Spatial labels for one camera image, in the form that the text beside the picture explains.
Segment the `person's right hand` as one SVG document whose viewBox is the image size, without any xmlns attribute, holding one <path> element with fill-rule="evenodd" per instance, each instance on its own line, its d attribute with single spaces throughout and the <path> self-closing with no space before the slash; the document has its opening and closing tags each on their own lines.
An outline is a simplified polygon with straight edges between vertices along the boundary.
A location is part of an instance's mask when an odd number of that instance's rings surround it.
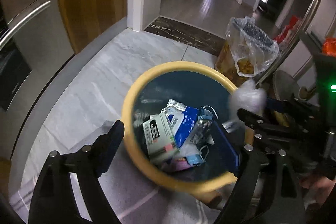
<svg viewBox="0 0 336 224">
<path fill-rule="evenodd" d="M 307 194 L 303 197 L 305 210 L 312 204 L 317 203 L 322 206 L 335 186 L 335 180 L 324 176 L 310 175 L 299 180 L 299 185 L 307 189 Z"/>
</svg>

